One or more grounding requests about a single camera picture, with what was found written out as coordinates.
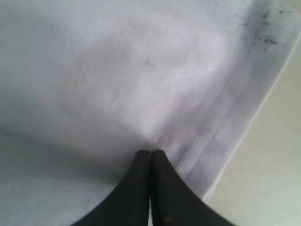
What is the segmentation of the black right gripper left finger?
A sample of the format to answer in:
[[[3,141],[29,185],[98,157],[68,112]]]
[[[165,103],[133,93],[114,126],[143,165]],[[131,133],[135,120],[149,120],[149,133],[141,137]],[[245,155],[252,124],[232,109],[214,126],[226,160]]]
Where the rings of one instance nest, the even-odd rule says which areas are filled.
[[[74,226],[146,226],[151,152],[140,150],[113,191]]]

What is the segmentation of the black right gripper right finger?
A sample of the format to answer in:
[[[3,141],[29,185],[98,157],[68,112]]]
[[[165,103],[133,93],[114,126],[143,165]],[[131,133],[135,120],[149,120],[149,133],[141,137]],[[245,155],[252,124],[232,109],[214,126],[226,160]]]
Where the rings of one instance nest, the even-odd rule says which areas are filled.
[[[202,202],[177,174],[166,154],[151,154],[150,203],[154,226],[228,226],[230,222]]]

